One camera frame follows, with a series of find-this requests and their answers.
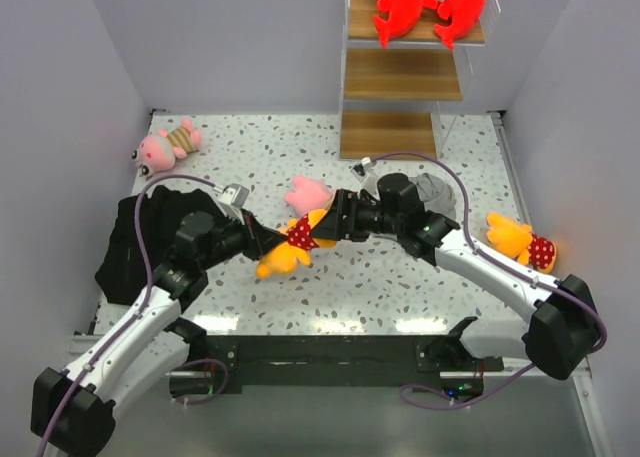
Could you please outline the yellow plush polka dot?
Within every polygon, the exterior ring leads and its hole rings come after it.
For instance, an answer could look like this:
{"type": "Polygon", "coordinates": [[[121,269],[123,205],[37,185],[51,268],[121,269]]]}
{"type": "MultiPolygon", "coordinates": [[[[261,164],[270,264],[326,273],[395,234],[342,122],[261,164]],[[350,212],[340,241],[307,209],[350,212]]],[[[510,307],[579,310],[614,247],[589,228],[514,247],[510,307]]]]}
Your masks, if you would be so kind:
{"type": "Polygon", "coordinates": [[[489,213],[486,221],[489,226],[486,236],[495,251],[538,272],[552,272],[558,255],[554,242],[535,234],[530,225],[498,213],[489,213]]]}
{"type": "Polygon", "coordinates": [[[314,249],[334,247],[336,241],[311,235],[326,214],[326,209],[316,209],[298,219],[291,219],[286,228],[280,229],[285,241],[259,261],[256,277],[266,279],[272,275],[291,274],[299,265],[309,267],[312,264],[311,252],[314,249]]]}

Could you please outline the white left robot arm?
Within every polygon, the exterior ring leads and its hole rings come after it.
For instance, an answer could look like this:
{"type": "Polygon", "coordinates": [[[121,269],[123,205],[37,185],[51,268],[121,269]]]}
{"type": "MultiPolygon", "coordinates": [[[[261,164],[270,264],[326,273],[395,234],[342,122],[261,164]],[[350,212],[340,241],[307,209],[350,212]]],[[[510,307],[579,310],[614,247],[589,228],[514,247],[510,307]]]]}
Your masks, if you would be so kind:
{"type": "Polygon", "coordinates": [[[156,382],[207,357],[202,332],[184,311],[208,284],[209,269],[238,255],[259,261],[286,242],[241,211],[236,217],[186,216],[168,256],[148,270],[147,282],[126,313],[92,347],[62,370],[35,380],[31,430],[37,453],[54,446],[69,456],[96,456],[117,422],[156,382]]]}

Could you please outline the red shark plush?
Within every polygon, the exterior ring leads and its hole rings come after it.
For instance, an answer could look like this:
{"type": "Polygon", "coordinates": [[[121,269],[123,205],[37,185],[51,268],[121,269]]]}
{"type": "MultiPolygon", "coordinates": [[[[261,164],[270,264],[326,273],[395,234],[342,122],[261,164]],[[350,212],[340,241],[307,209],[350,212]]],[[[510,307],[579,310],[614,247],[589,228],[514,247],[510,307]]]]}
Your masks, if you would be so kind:
{"type": "Polygon", "coordinates": [[[447,25],[436,24],[434,32],[450,50],[455,42],[466,37],[479,22],[486,0],[437,0],[436,13],[447,25]]]}
{"type": "Polygon", "coordinates": [[[376,0],[379,14],[373,21],[381,47],[386,49],[391,40],[406,35],[424,10],[435,10],[437,6],[438,0],[376,0]]]}

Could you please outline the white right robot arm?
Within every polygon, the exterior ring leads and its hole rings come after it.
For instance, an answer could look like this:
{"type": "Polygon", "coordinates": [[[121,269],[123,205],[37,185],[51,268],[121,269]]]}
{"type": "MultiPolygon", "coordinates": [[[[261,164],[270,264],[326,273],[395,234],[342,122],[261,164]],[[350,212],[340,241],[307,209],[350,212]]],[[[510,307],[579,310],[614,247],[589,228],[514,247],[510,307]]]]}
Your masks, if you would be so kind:
{"type": "Polygon", "coordinates": [[[362,242],[372,234],[393,236],[410,256],[474,283],[521,319],[471,323],[445,346],[452,367],[466,370],[482,358],[509,357],[565,380],[604,343],[604,324],[584,280],[559,280],[474,240],[455,221],[426,210],[416,185],[402,173],[381,177],[377,190],[376,197],[337,190],[312,237],[362,242]]]}

